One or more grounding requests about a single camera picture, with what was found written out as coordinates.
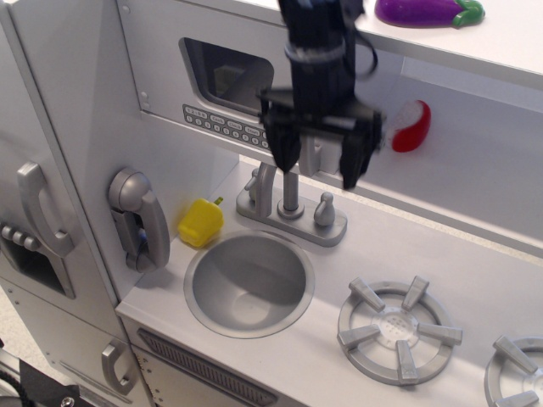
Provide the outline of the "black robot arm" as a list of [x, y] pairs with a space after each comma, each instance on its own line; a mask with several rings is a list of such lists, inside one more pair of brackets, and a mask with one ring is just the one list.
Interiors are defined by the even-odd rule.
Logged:
[[269, 149], [276, 166], [288, 173], [300, 159], [302, 137], [339, 139], [339, 172], [350, 190], [382, 140], [382, 113], [355, 95], [356, 82], [378, 66], [374, 59], [365, 72], [355, 68], [355, 45], [363, 38], [355, 22], [365, 12], [363, 3], [281, 1], [279, 8], [288, 29], [292, 86], [259, 93]]

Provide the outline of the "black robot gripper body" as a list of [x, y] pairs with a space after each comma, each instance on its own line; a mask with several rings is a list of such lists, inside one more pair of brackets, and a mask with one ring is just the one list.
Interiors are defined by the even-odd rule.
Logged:
[[272, 116], [291, 122], [299, 132], [344, 137], [357, 122], [372, 126], [373, 148], [381, 142], [383, 116], [355, 96], [355, 83], [371, 76], [378, 57], [365, 72], [355, 70], [355, 43], [340, 42], [327, 47], [298, 47], [289, 42], [285, 54], [291, 63], [292, 86], [261, 90], [260, 121]]

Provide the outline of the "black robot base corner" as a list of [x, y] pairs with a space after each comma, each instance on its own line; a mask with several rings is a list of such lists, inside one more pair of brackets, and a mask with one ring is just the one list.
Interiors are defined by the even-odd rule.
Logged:
[[77, 386], [65, 386], [4, 349], [1, 406], [87, 406]]

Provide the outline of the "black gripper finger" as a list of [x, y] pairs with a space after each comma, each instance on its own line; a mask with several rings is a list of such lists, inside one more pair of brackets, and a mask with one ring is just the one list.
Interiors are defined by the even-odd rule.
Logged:
[[282, 172], [290, 172], [297, 163], [301, 151], [298, 130], [293, 123], [280, 121], [272, 116], [265, 118], [265, 130], [276, 166]]
[[372, 126], [357, 122], [342, 141], [342, 153], [339, 161], [340, 174], [343, 177], [343, 189], [355, 187], [359, 178], [366, 173], [373, 153]]

